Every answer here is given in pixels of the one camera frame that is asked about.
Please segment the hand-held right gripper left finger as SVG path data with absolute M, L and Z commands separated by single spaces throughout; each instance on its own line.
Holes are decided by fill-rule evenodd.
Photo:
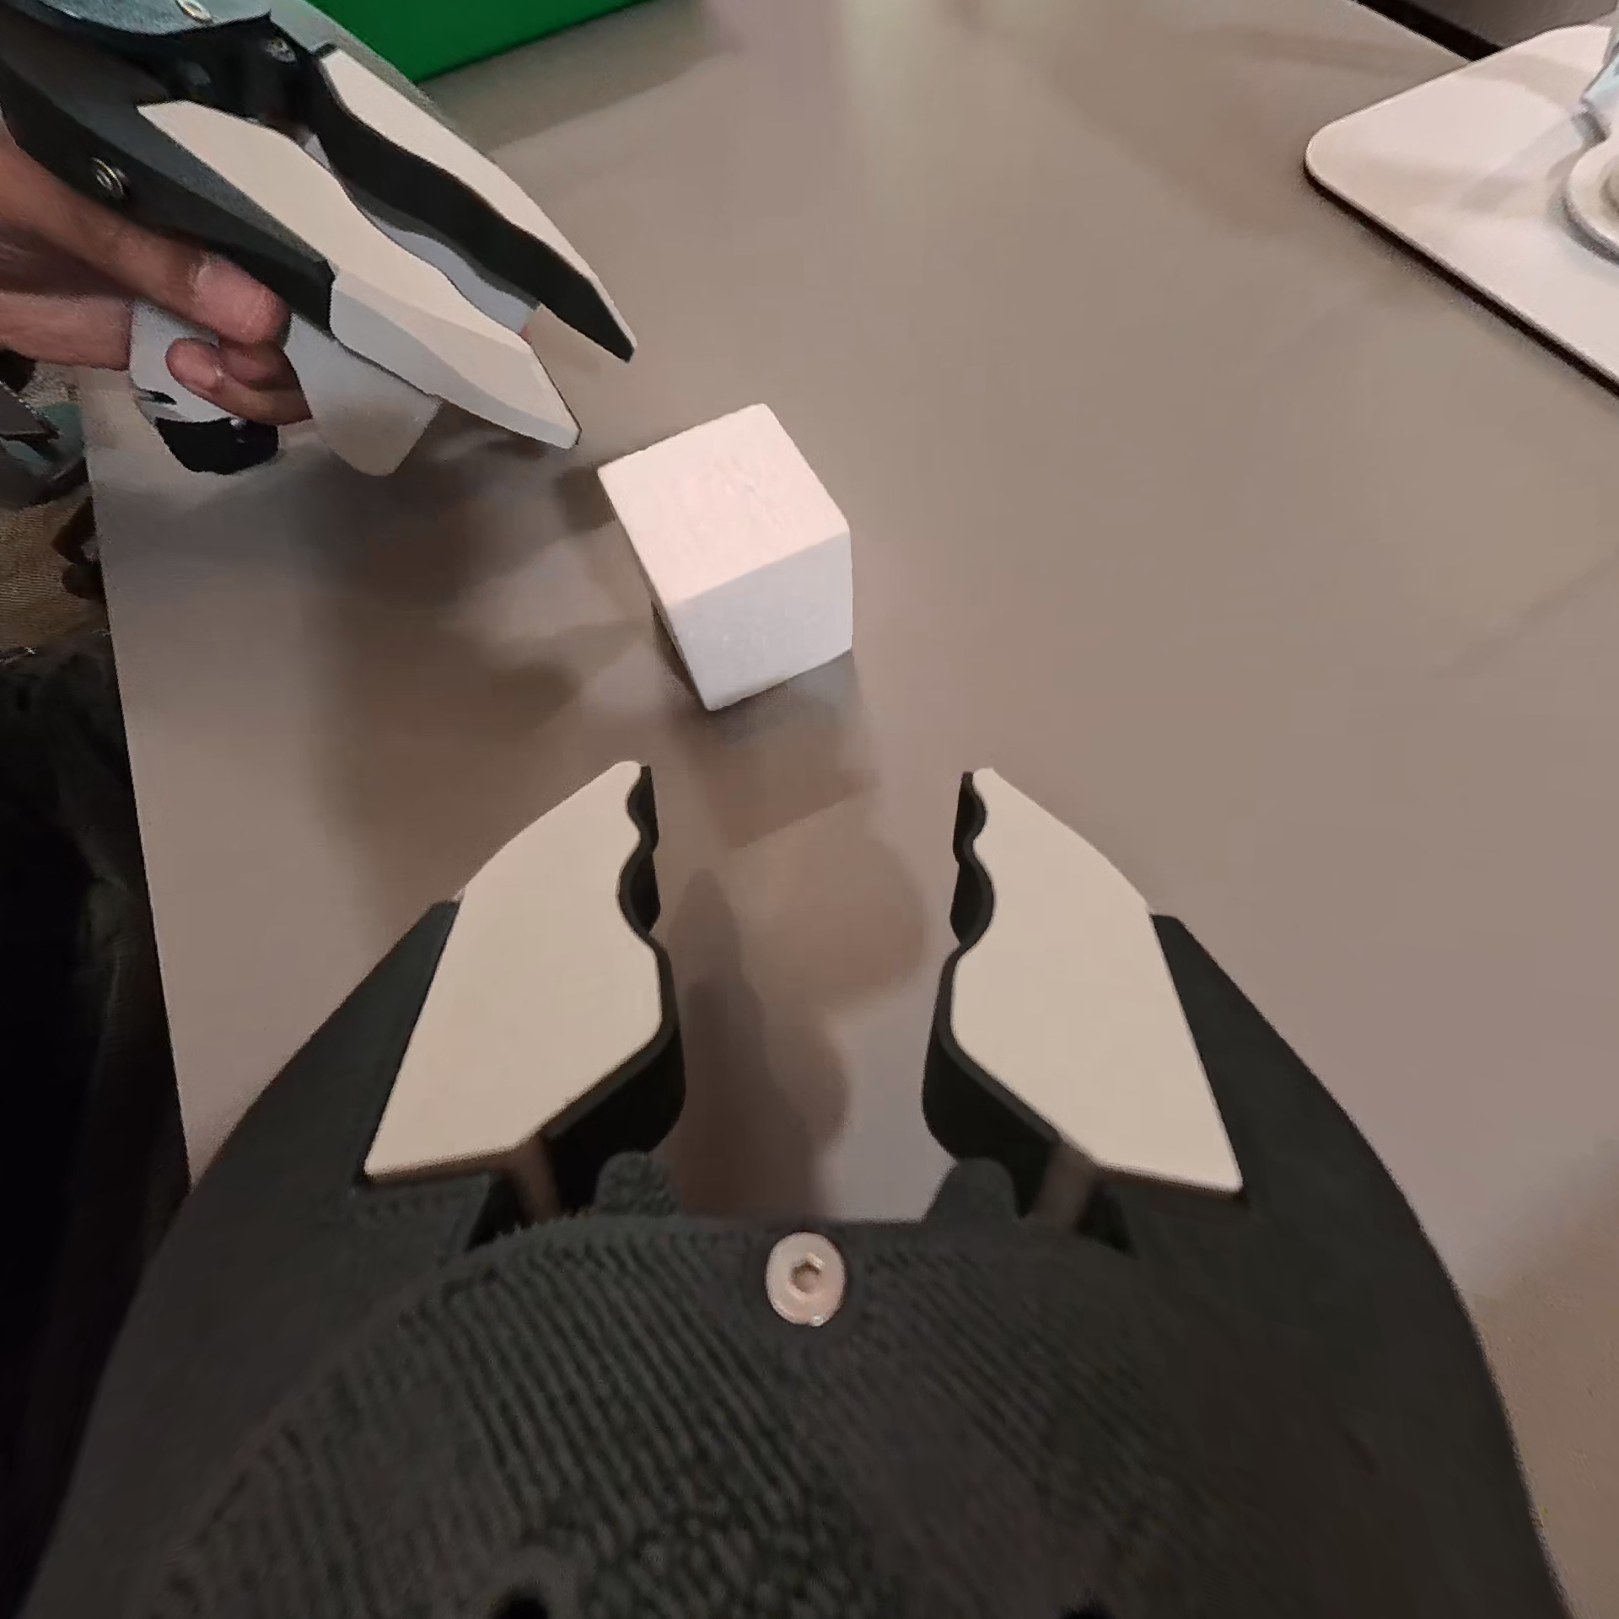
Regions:
M 488 1172 L 532 1219 L 682 1113 L 655 785 L 619 762 L 522 829 L 453 906 L 364 1159 L 380 1186 Z

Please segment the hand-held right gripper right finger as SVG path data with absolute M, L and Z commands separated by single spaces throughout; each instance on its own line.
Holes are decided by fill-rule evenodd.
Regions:
M 1145 1196 L 1216 1219 L 1243 1172 L 1141 891 L 989 768 L 966 772 L 923 1122 L 1004 1172 L 1018 1217 L 1100 1223 Z

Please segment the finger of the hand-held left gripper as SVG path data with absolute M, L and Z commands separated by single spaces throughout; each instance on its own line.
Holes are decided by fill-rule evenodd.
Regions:
M 382 477 L 410 454 L 439 405 L 524 440 L 570 450 L 580 425 L 536 351 L 534 322 L 513 332 L 476 309 L 424 259 L 387 240 L 293 132 L 225 136 L 224 114 L 156 114 L 158 126 L 312 245 L 331 269 L 320 330 L 289 324 L 289 361 L 318 434 L 353 469 Z
M 536 311 L 621 361 L 634 336 L 540 205 L 432 109 L 347 51 L 303 55 L 312 151 L 360 215 L 511 332 Z

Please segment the white foam cube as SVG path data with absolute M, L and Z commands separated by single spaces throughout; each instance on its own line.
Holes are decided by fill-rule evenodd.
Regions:
M 707 421 L 597 477 L 705 712 L 852 652 L 850 527 L 771 407 Z

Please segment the grey desk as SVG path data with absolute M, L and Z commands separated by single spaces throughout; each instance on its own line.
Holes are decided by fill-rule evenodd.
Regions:
M 653 770 L 698 1209 L 910 1219 L 964 772 L 1181 920 L 1480 1327 L 1615 1616 L 1615 396 L 1330 205 L 1447 70 L 1353 4 L 648 4 L 439 80 L 638 340 L 549 455 L 445 413 L 179 471 L 85 376 L 193 1172 L 393 941 Z M 763 403 L 852 652 L 711 714 L 599 467 Z

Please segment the white desk stand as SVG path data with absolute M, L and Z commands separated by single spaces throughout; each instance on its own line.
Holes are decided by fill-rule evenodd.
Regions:
M 1303 164 L 1349 213 L 1617 384 L 1615 14 L 1347 114 Z

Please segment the person's left hand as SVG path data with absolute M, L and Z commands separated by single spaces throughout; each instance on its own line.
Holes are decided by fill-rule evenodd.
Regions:
M 287 305 L 237 265 L 73 193 L 2 132 L 2 346 L 54 367 L 123 373 L 133 307 L 204 332 L 168 351 L 175 382 L 220 411 L 310 419 L 281 342 Z

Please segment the green plastic bin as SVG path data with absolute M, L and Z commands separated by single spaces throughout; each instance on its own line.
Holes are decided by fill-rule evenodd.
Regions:
M 466 68 L 630 3 L 314 3 L 410 82 Z

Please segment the person's dark clothing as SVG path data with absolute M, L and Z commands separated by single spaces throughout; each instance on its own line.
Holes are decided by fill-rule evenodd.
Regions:
M 17 1616 L 116 1334 L 185 1198 L 110 633 L 2 666 L 2 1614 Z

